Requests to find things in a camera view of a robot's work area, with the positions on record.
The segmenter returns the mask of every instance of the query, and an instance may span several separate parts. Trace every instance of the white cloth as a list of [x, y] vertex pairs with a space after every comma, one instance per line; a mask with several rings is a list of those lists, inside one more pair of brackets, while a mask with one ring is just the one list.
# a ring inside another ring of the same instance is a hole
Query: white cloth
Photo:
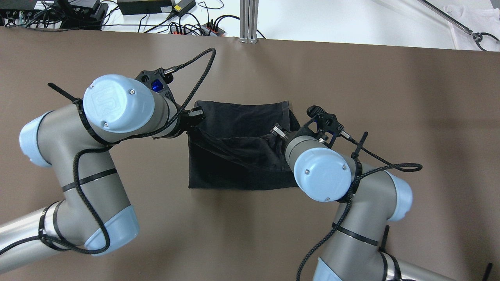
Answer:
[[[500, 13], [499, 9], [468, 9], [464, 6], [447, 5], [444, 6], [444, 12], [475, 33], [486, 32], [500, 39]], [[458, 50], [480, 51], [473, 37], [464, 33], [451, 23], [453, 43]], [[480, 42], [481, 46], [487, 51], [500, 52], [500, 44], [490, 36], [484, 36]]]

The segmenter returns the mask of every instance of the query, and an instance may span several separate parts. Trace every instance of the ur logo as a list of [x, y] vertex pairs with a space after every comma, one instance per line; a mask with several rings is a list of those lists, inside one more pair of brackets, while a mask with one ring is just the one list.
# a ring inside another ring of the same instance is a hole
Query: ur logo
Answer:
[[113, 116], [120, 111], [120, 95], [115, 93], [113, 87], [105, 87], [96, 91], [95, 98], [92, 99], [95, 111], [101, 117]]

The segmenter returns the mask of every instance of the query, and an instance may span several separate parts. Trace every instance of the black cable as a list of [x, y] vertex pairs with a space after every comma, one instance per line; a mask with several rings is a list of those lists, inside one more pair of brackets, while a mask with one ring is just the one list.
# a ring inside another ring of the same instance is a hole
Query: black cable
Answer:
[[344, 209], [342, 215], [340, 216], [340, 218], [338, 219], [337, 223], [332, 227], [330, 232], [328, 232], [328, 234], [325, 237], [323, 237], [323, 239], [321, 239], [318, 243], [316, 243], [316, 245], [314, 245], [314, 247], [312, 247], [312, 249], [309, 250], [309, 252], [302, 259], [302, 262], [300, 263], [300, 265], [298, 266], [298, 269], [297, 269], [296, 281], [301, 280], [302, 270], [304, 269], [304, 266], [308, 262], [309, 258], [314, 254], [314, 252], [316, 252], [317, 249], [319, 249], [326, 241], [328, 241], [328, 239], [330, 239], [334, 235], [334, 233], [337, 231], [337, 229], [339, 229], [340, 225], [346, 219], [346, 217], [349, 213], [349, 210], [351, 210], [351, 206], [353, 205], [353, 185], [352, 184], [349, 187], [349, 190], [347, 191], [347, 196], [349, 199], [348, 199], [348, 201], [345, 205], [345, 209]]
[[74, 21], [78, 21], [78, 22], [80, 22], [80, 23], [94, 24], [94, 23], [98, 23], [98, 22], [103, 21], [105, 18], [108, 18], [109, 16], [111, 16], [111, 13], [112, 13], [112, 12], [114, 12], [114, 11], [118, 10], [119, 8], [120, 8], [120, 7], [118, 7], [118, 6], [117, 6], [117, 7], [115, 7], [113, 10], [111, 10], [111, 11], [110, 11], [107, 15], [105, 15], [103, 18], [101, 18], [101, 19], [96, 19], [96, 20], [83, 20], [83, 19], [81, 19], [81, 18], [77, 18], [77, 17], [74, 17], [74, 16], [69, 16], [69, 15], [67, 15], [67, 14], [65, 14], [65, 13], [63, 13], [63, 12], [60, 12], [60, 11], [58, 11], [58, 10], [54, 9], [54, 8], [52, 8], [52, 9], [54, 10], [54, 12], [56, 12], [56, 13], [60, 14], [63, 18], [67, 18], [67, 19], [71, 19], [71, 20], [74, 20]]
[[163, 25], [164, 23], [166, 23], [166, 22], [170, 21], [170, 19], [172, 19], [172, 18], [173, 18], [173, 17], [175, 17], [175, 16], [176, 16], [176, 13], [175, 13], [174, 11], [171, 11], [171, 12], [170, 12], [170, 14], [168, 14], [168, 16], [166, 17], [166, 19], [165, 19], [164, 21], [162, 21], [162, 22], [160, 22], [158, 25], [155, 25], [154, 27], [151, 27], [150, 29], [148, 29], [148, 30], [144, 31], [144, 33], [148, 33], [148, 32], [150, 32], [150, 31], [152, 31], [152, 30], [154, 30], [154, 29], [156, 29], [156, 28], [160, 27], [160, 26], [161, 26], [161, 25]]
[[0, 250], [0, 256], [3, 255], [5, 252], [7, 252], [8, 250], [16, 247], [16, 246], [19, 246], [21, 244], [24, 244], [26, 242], [30, 242], [30, 241], [35, 241], [35, 240], [38, 240], [38, 236], [31, 236], [31, 237], [28, 237], [28, 238], [24, 238], [24, 239], [21, 239], [19, 241], [16, 241], [10, 245], [8, 245], [7, 247], [3, 248]]
[[222, 6], [217, 7], [217, 8], [207, 7], [207, 3], [205, 1], [198, 3], [198, 6], [205, 8], [205, 9], [211, 9], [211, 10], [220, 10], [220, 9], [224, 8], [224, 2], [222, 2], [222, 0], [218, 0], [218, 1], [222, 4]]
[[92, 206], [89, 199], [87, 198], [84, 191], [82, 190], [82, 186], [80, 185], [79, 164], [80, 164], [80, 158], [84, 154], [103, 153], [103, 152], [109, 151], [111, 148], [112, 148], [112, 146], [105, 146], [102, 148], [83, 149], [83, 150], [79, 151], [73, 158], [73, 182], [74, 182], [74, 185], [76, 188], [76, 192], [80, 196], [81, 200], [83, 201], [83, 203], [87, 207], [88, 211], [90, 212], [90, 214], [92, 215], [94, 220], [97, 222], [97, 225], [99, 225], [99, 228], [101, 229], [102, 234], [104, 235], [105, 245], [102, 248], [95, 249], [95, 250], [88, 250], [88, 249], [80, 248], [64, 238], [61, 239], [58, 237], [49, 236], [47, 234], [42, 234], [41, 236], [40, 235], [39, 236], [32, 236], [32, 237], [28, 237], [28, 238], [16, 241], [16, 242], [8, 245], [7, 247], [3, 248], [2, 250], [0, 250], [0, 255], [7, 252], [8, 250], [14, 248], [15, 246], [21, 245], [21, 244], [29, 242], [29, 241], [42, 240], [42, 239], [44, 239], [46, 242], [50, 242], [52, 244], [57, 243], [63, 247], [66, 247], [70, 250], [73, 250], [73, 251], [75, 251], [77, 253], [81, 253], [81, 254], [95, 255], [95, 254], [100, 254], [100, 253], [105, 252], [110, 247], [110, 244], [111, 244], [110, 235], [108, 233], [108, 230], [106, 229], [106, 226], [104, 225], [103, 220], [101, 219], [101, 217], [99, 216], [97, 211], [94, 209], [94, 206]]
[[117, 3], [117, 2], [115, 2], [115, 1], [111, 1], [111, 0], [102, 0], [102, 1], [101, 1], [101, 3], [104, 3], [104, 2], [110, 2], [110, 3], [113, 3], [113, 4], [115, 4], [115, 5], [118, 5], [118, 3]]
[[129, 140], [129, 139], [151, 137], [151, 136], [154, 136], [156, 134], [161, 133], [166, 128], [168, 128], [170, 125], [172, 125], [178, 119], [179, 115], [181, 115], [181, 113], [183, 112], [183, 110], [186, 109], [186, 107], [188, 106], [189, 102], [191, 101], [191, 99], [193, 98], [193, 96], [196, 94], [196, 91], [198, 90], [198, 88], [203, 83], [203, 80], [205, 80], [205, 77], [207, 77], [207, 75], [209, 74], [210, 68], [212, 67], [212, 64], [214, 63], [214, 59], [215, 59], [217, 51], [214, 48], [208, 48], [208, 49], [204, 50], [203, 52], [201, 52], [200, 54], [198, 54], [197, 56], [195, 56], [194, 58], [192, 58], [191, 60], [189, 60], [189, 61], [187, 61], [185, 63], [179, 64], [177, 66], [174, 66], [172, 68], [169, 68], [169, 69], [172, 69], [172, 72], [177, 72], [177, 71], [179, 71], [179, 70], [187, 67], [188, 65], [196, 62], [197, 60], [199, 60], [201, 57], [203, 57], [204, 55], [206, 55], [208, 53], [212, 53], [212, 54], [211, 54], [210, 58], [208, 59], [208, 63], [206, 64], [205, 71], [203, 71], [203, 74], [199, 78], [198, 82], [196, 82], [196, 85], [194, 85], [193, 89], [191, 90], [191, 92], [189, 93], [189, 95], [187, 96], [187, 98], [185, 99], [184, 103], [180, 106], [180, 108], [173, 115], [173, 117], [165, 123], [165, 125], [163, 125], [159, 129], [154, 130], [154, 131], [149, 132], [149, 133], [142, 133], [142, 134], [131, 135], [129, 137], [126, 137], [126, 138], [124, 138], [122, 140], [119, 140], [119, 141], [115, 142], [115, 144], [117, 144], [117, 143], [119, 143], [121, 141]]
[[157, 32], [157, 34], [158, 34], [158, 33], [163, 33], [163, 32], [165, 32], [165, 31], [168, 31], [168, 33], [172, 33], [172, 27], [173, 27], [173, 26], [176, 26], [176, 25], [177, 25], [177, 23], [176, 23], [176, 22], [171, 22], [171, 23], [169, 23], [169, 24], [167, 24], [167, 25], [166, 25], [166, 26], [168, 27], [167, 29], [162, 30], [162, 31], [158, 31], [158, 32]]
[[48, 13], [44, 13], [43, 14], [43, 28], [48, 28], [49, 27], [49, 24], [47, 23], [47, 21], [49, 20], [49, 14]]
[[107, 24], [108, 24], [108, 22], [109, 22], [109, 21], [110, 21], [110, 19], [111, 19], [111, 14], [112, 14], [114, 11], [116, 11], [116, 10], [120, 10], [120, 7], [118, 7], [118, 6], [114, 7], [114, 9], [112, 9], [111, 11], [109, 11], [109, 13], [108, 13], [105, 17], [103, 17], [103, 18], [102, 18], [103, 20], [104, 20], [105, 18], [107, 18], [107, 19], [106, 19], [106, 22], [105, 22], [105, 23], [103, 23], [103, 24], [101, 24], [101, 25], [100, 25], [100, 28], [101, 28], [101, 29], [103, 28], [103, 26], [105, 26], [105, 25], [107, 25]]
[[210, 23], [210, 15], [209, 15], [209, 8], [207, 7], [206, 8], [206, 27], [208, 28], [207, 36], [210, 36], [210, 33], [212, 32], [212, 26], [209, 27], [209, 23]]
[[[239, 16], [235, 16], [235, 15], [232, 15], [232, 14], [225, 14], [225, 15], [221, 15], [219, 16], [218, 18], [215, 19], [215, 22], [214, 22], [214, 25], [215, 25], [215, 30], [219, 30], [219, 24], [221, 23], [221, 21], [225, 18], [233, 18], [233, 19], [237, 19], [239, 20], [240, 17]], [[260, 30], [257, 29], [257, 32], [260, 34], [260, 36], [262, 36], [262, 38], [264, 39], [267, 39], [263, 34], [262, 32], [260, 32]]]
[[181, 19], [182, 19], [182, 17], [184, 17], [184, 15], [190, 15], [191, 17], [193, 17], [194, 20], [196, 20], [196, 22], [197, 22], [197, 24], [199, 26], [199, 28], [198, 28], [199, 32], [201, 33], [201, 35], [205, 35], [205, 31], [202, 29], [202, 24], [200, 23], [200, 21], [198, 20], [198, 18], [194, 14], [192, 14], [190, 12], [187, 12], [187, 13], [185, 13], [185, 14], [183, 14], [183, 15], [181, 15], [179, 17], [179, 25], [181, 25]]
[[[98, 26], [98, 27], [118, 27], [118, 26], [123, 26], [123, 27], [137, 27], [138, 24], [102, 24], [102, 25], [82, 25], [82, 26], [79, 26], [78, 28], [67, 28], [67, 29], [55, 29], [55, 30], [51, 30], [51, 29], [48, 29], [48, 30], [44, 30], [42, 28], [35, 28], [35, 27], [26, 27], [26, 26], [21, 26], [21, 25], [17, 25], [17, 26], [12, 26], [12, 27], [19, 27], [19, 28], [25, 28], [25, 29], [28, 29], [28, 30], [33, 30], [33, 31], [37, 31], [37, 32], [66, 32], [66, 31], [73, 31], [73, 30], [84, 30], [83, 28], [87, 28], [87, 27], [95, 27], [95, 26]], [[169, 25], [152, 25], [152, 24], [143, 24], [142, 25], [143, 27], [168, 27]]]
[[201, 27], [199, 27], [199, 26], [197, 27], [196, 25], [192, 25], [192, 24], [187, 23], [187, 24], [184, 24], [184, 27], [186, 27], [189, 30], [189, 32], [187, 32], [184, 35], [188, 35], [190, 33], [194, 33], [194, 34], [196, 34], [198, 36], [203, 36], [205, 34], [204, 31], [203, 31], [203, 29]]
[[149, 14], [145, 14], [139, 21], [139, 27], [137, 28], [137, 33], [141, 31], [141, 25], [143, 24], [143, 20], [148, 16]]
[[332, 227], [332, 229], [330, 230], [330, 232], [328, 232], [328, 234], [323, 239], [321, 239], [314, 247], [312, 247], [312, 249], [305, 255], [304, 259], [302, 260], [302, 262], [298, 266], [297, 275], [296, 275], [296, 281], [300, 281], [301, 280], [302, 270], [304, 268], [304, 265], [306, 265], [308, 259], [314, 254], [314, 252], [316, 252], [316, 250], [319, 247], [321, 247], [326, 241], [328, 241], [328, 239], [330, 239], [332, 237], [332, 235], [337, 231], [337, 229], [339, 228], [339, 226], [346, 219], [346, 216], [348, 215], [349, 210], [351, 209], [351, 206], [353, 204], [353, 188], [354, 188], [354, 186], [356, 186], [357, 184], [359, 184], [360, 181], [363, 178], [368, 177], [369, 175], [372, 175], [374, 173], [382, 172], [382, 171], [390, 170], [390, 169], [398, 169], [398, 168], [402, 168], [402, 167], [415, 167], [416, 170], [412, 170], [411, 172], [420, 171], [422, 169], [422, 165], [418, 164], [418, 163], [390, 164], [390, 165], [387, 165], [387, 166], [374, 168], [374, 169], [371, 169], [371, 170], [369, 170], [369, 171], [367, 171], [365, 173], [362, 173], [362, 174], [358, 175], [352, 181], [352, 183], [350, 184], [350, 187], [349, 187], [349, 189], [347, 191], [348, 201], [347, 201], [347, 203], [345, 205], [345, 209], [344, 209], [342, 215], [340, 216], [338, 222]]
[[[345, 139], [346, 139], [346, 140], [348, 140], [349, 142], [351, 142], [351, 143], [355, 144], [356, 146], [357, 146], [357, 145], [359, 145], [359, 143], [358, 143], [358, 142], [357, 142], [354, 138], [352, 138], [352, 137], [350, 137], [350, 138], [346, 138], [346, 137], [345, 137]], [[382, 162], [382, 163], [384, 163], [384, 164], [386, 164], [386, 165], [392, 165], [392, 163], [390, 163], [389, 161], [387, 161], [387, 160], [383, 159], [382, 157], [380, 157], [380, 156], [376, 155], [375, 153], [371, 152], [370, 150], [366, 149], [364, 146], [362, 146], [362, 147], [361, 147], [361, 149], [362, 149], [364, 152], [366, 152], [367, 154], [369, 154], [371, 157], [373, 157], [373, 158], [377, 159], [378, 161], [380, 161], [380, 162]], [[419, 167], [415, 167], [415, 168], [413, 168], [413, 169], [403, 169], [403, 168], [401, 168], [401, 167], [397, 167], [397, 168], [395, 168], [395, 169], [396, 169], [396, 170], [398, 170], [398, 171], [401, 171], [401, 172], [410, 173], [410, 172], [417, 172], [417, 171], [422, 170], [422, 167], [421, 167], [421, 166], [422, 166], [422, 165], [420, 165], [420, 168], [419, 168]]]

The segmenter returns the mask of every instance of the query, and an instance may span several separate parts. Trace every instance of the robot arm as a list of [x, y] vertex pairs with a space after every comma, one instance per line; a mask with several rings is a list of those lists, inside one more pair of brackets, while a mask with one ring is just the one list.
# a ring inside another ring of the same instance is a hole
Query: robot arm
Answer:
[[[212, 52], [203, 81], [210, 69]], [[84, 99], [47, 112], [24, 126], [21, 149], [52, 167], [64, 200], [0, 225], [0, 274], [67, 250], [105, 255], [134, 239], [139, 224], [108, 150], [136, 137], [173, 138], [204, 118], [203, 110], [175, 103], [167, 84], [192, 63], [142, 71], [136, 79], [97, 78]]]
[[[286, 141], [285, 158], [302, 191], [318, 202], [338, 201], [341, 205], [334, 217], [332, 231], [307, 254], [297, 272], [297, 280], [309, 256], [328, 241], [318, 259], [314, 281], [379, 281], [386, 278], [451, 281], [380, 251], [387, 222], [401, 220], [412, 206], [410, 186], [385, 170], [359, 162], [357, 153], [363, 140], [351, 157], [331, 150], [336, 137], [352, 140], [351, 136], [335, 115], [320, 107], [312, 106], [307, 113], [311, 120], [299, 131], [287, 132], [277, 124], [271, 132]], [[316, 131], [309, 129], [312, 122], [317, 125]], [[400, 170], [405, 166], [418, 167], [415, 164], [393, 166]], [[356, 180], [367, 171], [379, 170], [361, 181]]]

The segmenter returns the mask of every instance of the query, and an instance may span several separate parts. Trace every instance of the light blue joint cap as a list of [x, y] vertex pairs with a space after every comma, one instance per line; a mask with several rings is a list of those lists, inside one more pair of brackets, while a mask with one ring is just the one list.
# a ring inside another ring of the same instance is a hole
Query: light blue joint cap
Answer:
[[[139, 223], [132, 205], [115, 214], [104, 226], [107, 229], [107, 233], [109, 233], [109, 248], [102, 253], [93, 254], [92, 256], [97, 257], [109, 254], [132, 241], [139, 234]], [[105, 245], [106, 240], [100, 228], [85, 242], [85, 248], [88, 250], [98, 250]]]
[[38, 148], [38, 129], [44, 117], [51, 112], [46, 112], [44, 115], [33, 119], [24, 125], [19, 133], [19, 145], [21, 146], [22, 153], [28, 156], [33, 164], [46, 168], [52, 167], [52, 165], [44, 159]]
[[344, 158], [326, 147], [308, 149], [297, 158], [293, 174], [307, 196], [319, 202], [342, 198], [351, 185], [351, 170]]
[[340, 277], [320, 258], [317, 258], [316, 271], [312, 281], [342, 281]]
[[150, 120], [155, 100], [141, 82], [108, 74], [97, 78], [87, 88], [83, 110], [95, 126], [112, 133], [129, 133]]
[[396, 187], [396, 209], [394, 214], [389, 218], [391, 222], [397, 222], [405, 217], [406, 213], [412, 208], [413, 193], [410, 185], [399, 177], [384, 171], [389, 174], [394, 186]]

